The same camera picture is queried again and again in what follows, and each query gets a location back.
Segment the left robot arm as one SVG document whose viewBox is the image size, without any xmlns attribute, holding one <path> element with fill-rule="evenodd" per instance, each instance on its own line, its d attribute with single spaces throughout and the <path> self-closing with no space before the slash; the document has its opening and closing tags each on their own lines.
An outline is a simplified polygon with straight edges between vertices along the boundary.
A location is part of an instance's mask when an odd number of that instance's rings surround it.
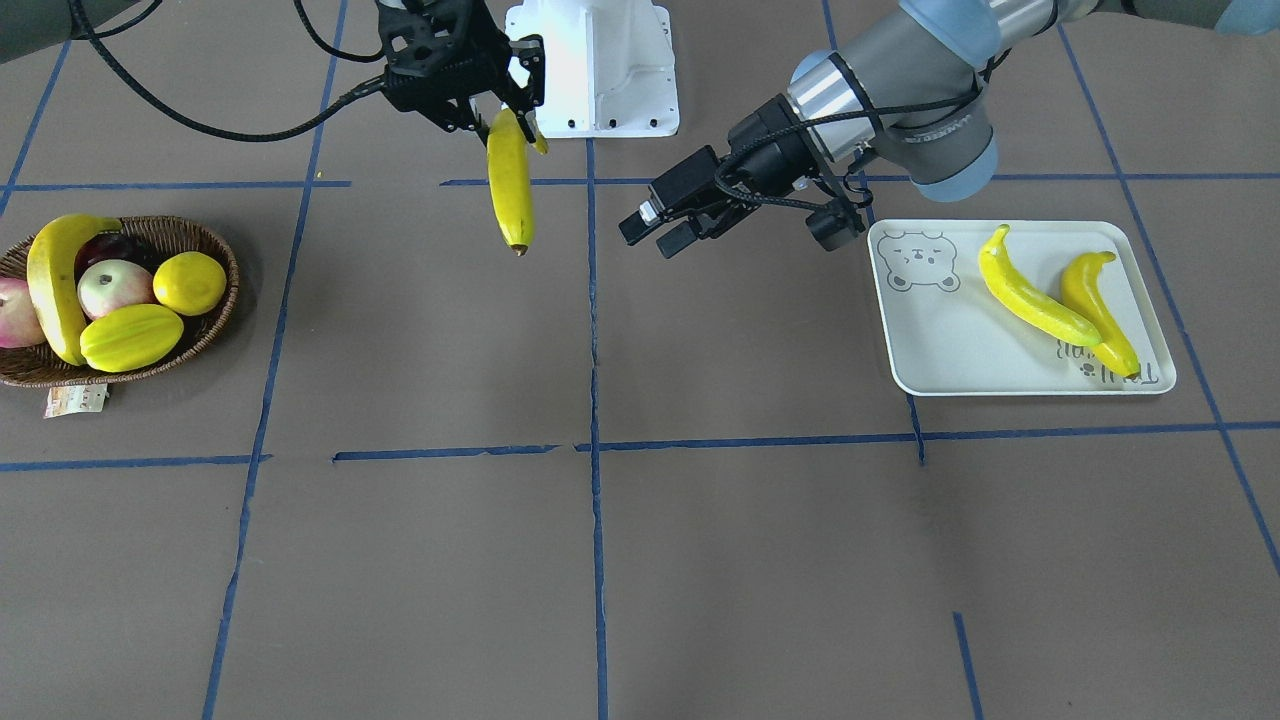
<svg viewBox="0 0 1280 720">
<path fill-rule="evenodd" d="M 1023 40 L 1096 13 L 1222 35 L 1277 28 L 1275 1 L 901 1 L 842 47 L 808 58 L 730 131 L 727 154 L 705 146 L 655 177 L 620 233 L 627 245 L 654 237 L 672 258 L 777 206 L 804 211 L 812 237 L 841 249 L 867 229 L 870 195 L 835 168 L 877 158 L 927 199 L 966 199 L 998 165 L 984 108 L 996 67 Z"/>
</svg>

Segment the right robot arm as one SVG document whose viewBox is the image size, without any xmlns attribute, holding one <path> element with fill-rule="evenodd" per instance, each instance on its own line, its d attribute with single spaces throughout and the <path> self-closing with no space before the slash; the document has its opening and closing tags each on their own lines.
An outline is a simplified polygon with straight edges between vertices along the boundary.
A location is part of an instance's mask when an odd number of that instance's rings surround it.
<svg viewBox="0 0 1280 720">
<path fill-rule="evenodd" d="M 241 133 L 197 122 L 156 97 L 110 53 L 105 41 L 132 29 L 159 9 L 146 1 L 138 14 L 115 27 L 106 22 L 127 12 L 132 1 L 4 1 L 1 55 L 12 61 L 67 41 L 86 41 L 105 65 L 140 99 L 178 124 L 215 138 L 241 143 L 270 143 L 317 128 L 360 99 L 380 94 L 397 111 L 417 113 L 447 133 L 465 131 L 483 143 L 499 122 L 485 122 L 474 108 L 476 96 L 490 94 L 513 117 L 517 136 L 541 149 L 535 111 L 544 104 L 547 55 L 540 35 L 511 38 L 483 1 L 379 1 L 375 53 L 349 53 L 325 40 L 305 5 L 294 13 L 310 40 L 335 59 L 380 63 L 381 73 L 346 94 L 316 117 L 274 133 Z"/>
</svg>

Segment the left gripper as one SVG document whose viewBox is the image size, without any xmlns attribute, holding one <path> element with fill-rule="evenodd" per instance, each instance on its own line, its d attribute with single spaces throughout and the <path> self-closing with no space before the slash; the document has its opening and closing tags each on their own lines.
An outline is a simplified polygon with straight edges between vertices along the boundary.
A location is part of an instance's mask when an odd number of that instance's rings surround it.
<svg viewBox="0 0 1280 720">
<path fill-rule="evenodd" d="M 787 96 L 773 96 L 730 131 L 726 155 L 703 146 L 654 178 L 648 200 L 618 224 L 623 241 L 634 246 L 658 233 L 662 258 L 672 259 L 764 206 L 827 211 L 826 204 L 791 196 L 796 181 L 819 173 L 806 132 Z"/>
</svg>

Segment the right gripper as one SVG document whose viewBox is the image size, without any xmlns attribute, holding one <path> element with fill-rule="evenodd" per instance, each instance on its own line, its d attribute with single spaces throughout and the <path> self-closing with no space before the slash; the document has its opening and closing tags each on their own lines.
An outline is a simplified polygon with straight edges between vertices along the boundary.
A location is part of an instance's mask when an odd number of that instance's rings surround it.
<svg viewBox="0 0 1280 720">
<path fill-rule="evenodd" d="M 403 113 L 442 129 L 488 141 L 477 95 L 494 94 L 513 111 L 526 141 L 540 137 L 536 110 L 545 100 L 541 36 L 511 40 L 484 1 L 379 1 L 378 33 L 385 58 L 381 94 Z"/>
</svg>

